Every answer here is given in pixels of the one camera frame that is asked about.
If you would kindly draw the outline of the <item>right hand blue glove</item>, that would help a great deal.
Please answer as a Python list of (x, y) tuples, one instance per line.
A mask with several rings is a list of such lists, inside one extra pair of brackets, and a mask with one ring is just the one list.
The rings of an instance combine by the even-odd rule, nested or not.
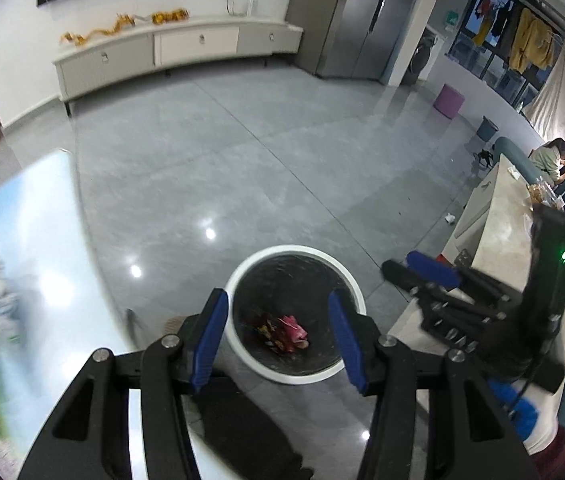
[(503, 410), (513, 424), (520, 440), (527, 440), (539, 419), (537, 408), (508, 382), (501, 382), (496, 378), (488, 380), (493, 396), (501, 404)]

